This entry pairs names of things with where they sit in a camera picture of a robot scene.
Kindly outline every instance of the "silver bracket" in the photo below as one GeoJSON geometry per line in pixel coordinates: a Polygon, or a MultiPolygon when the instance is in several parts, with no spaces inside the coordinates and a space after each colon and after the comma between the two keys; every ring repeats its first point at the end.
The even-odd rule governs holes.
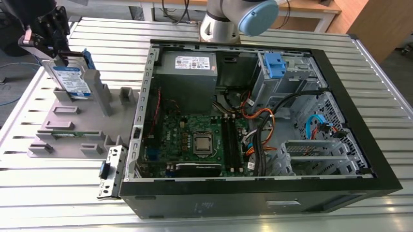
{"type": "Polygon", "coordinates": [[[99,172],[101,184],[98,200],[121,199],[119,191],[127,153],[129,150],[122,145],[110,148],[109,157],[102,163],[99,172]]]}

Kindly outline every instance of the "white label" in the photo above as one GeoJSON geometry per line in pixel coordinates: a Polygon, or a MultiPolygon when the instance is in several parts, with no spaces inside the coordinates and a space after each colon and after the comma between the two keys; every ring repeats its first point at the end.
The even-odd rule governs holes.
{"type": "Polygon", "coordinates": [[[82,97],[91,95],[90,87],[81,78],[82,72],[79,68],[57,66],[54,70],[58,73],[58,78],[66,91],[71,95],[82,97]]]}
{"type": "Polygon", "coordinates": [[[254,168],[256,168],[256,164],[249,162],[248,163],[248,169],[254,170],[254,168]]]}
{"type": "Polygon", "coordinates": [[[250,106],[253,106],[254,105],[254,101],[249,98],[249,99],[246,99],[246,103],[249,103],[249,105],[250,106]]]}
{"type": "Polygon", "coordinates": [[[210,70],[209,57],[177,57],[177,69],[206,69],[210,70]]]}

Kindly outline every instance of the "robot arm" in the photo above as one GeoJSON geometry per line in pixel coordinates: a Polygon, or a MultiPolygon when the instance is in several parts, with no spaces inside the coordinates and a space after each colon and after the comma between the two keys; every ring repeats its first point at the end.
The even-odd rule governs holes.
{"type": "Polygon", "coordinates": [[[54,59],[67,66],[63,53],[70,52],[66,36],[71,33],[63,6],[55,0],[3,0],[11,14],[26,30],[19,45],[42,59],[54,59]]]}
{"type": "Polygon", "coordinates": [[[278,16],[274,0],[210,0],[201,25],[206,42],[237,43],[241,31],[257,36],[273,25],[278,16]]]}

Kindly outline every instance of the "aluminum slotted table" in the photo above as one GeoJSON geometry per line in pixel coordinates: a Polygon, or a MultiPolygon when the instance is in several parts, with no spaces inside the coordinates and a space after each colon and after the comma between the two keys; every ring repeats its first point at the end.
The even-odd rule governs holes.
{"type": "MultiPolygon", "coordinates": [[[[197,41],[197,26],[83,18],[70,45],[93,54],[110,88],[141,88],[150,39],[197,41]]],[[[141,220],[121,201],[98,201],[99,160],[31,159],[26,152],[53,106],[55,83],[40,68],[0,130],[0,229],[82,231],[408,231],[413,228],[413,110],[359,40],[269,30],[244,44],[323,49],[404,189],[329,213],[141,220]]]]}

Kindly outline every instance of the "blue drive bay latch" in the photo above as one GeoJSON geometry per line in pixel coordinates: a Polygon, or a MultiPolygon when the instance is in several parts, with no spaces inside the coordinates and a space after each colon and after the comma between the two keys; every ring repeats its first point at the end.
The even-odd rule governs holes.
{"type": "Polygon", "coordinates": [[[270,78],[281,79],[284,78],[286,72],[286,62],[282,59],[280,53],[266,53],[264,55],[265,64],[268,69],[270,70],[270,78]]]}

